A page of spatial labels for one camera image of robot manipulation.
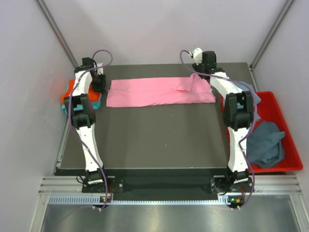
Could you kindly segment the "pink t shirt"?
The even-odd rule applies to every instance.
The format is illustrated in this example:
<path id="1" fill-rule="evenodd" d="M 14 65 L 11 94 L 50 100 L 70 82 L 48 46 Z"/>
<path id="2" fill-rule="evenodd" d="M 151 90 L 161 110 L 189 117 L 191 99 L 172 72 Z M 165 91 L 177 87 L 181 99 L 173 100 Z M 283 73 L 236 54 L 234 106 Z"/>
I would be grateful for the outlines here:
<path id="1" fill-rule="evenodd" d="M 112 80 L 106 106 L 123 108 L 215 102 L 210 84 L 193 73 L 189 77 Z"/>

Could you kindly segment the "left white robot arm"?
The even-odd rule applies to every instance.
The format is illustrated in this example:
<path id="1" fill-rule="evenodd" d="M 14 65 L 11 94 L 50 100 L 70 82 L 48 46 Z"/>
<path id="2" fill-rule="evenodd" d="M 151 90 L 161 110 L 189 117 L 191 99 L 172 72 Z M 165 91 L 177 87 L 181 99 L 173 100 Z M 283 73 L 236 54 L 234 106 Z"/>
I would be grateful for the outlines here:
<path id="1" fill-rule="evenodd" d="M 90 100 L 90 92 L 101 94 L 106 90 L 103 68 L 93 58 L 82 58 L 82 65 L 74 70 L 73 89 L 64 98 L 66 111 L 73 131 L 80 139 L 85 159 L 85 183 L 98 191 L 106 191 L 109 179 L 104 177 L 103 162 L 99 156 L 95 138 L 96 114 Z"/>

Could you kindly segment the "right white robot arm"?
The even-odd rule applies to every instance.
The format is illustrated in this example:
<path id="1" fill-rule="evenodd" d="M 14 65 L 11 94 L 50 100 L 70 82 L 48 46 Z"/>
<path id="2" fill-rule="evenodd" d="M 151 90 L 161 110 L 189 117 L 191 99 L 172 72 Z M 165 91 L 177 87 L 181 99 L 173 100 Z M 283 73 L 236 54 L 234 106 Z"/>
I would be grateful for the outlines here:
<path id="1" fill-rule="evenodd" d="M 254 92 L 242 90 L 230 79 L 222 68 L 217 67 L 213 51 L 195 49 L 191 57 L 195 72 L 205 78 L 224 99 L 223 121 L 229 132 L 230 158 L 227 166 L 225 185 L 230 191 L 237 191 L 249 180 L 249 167 L 246 160 L 248 133 L 254 123 Z"/>

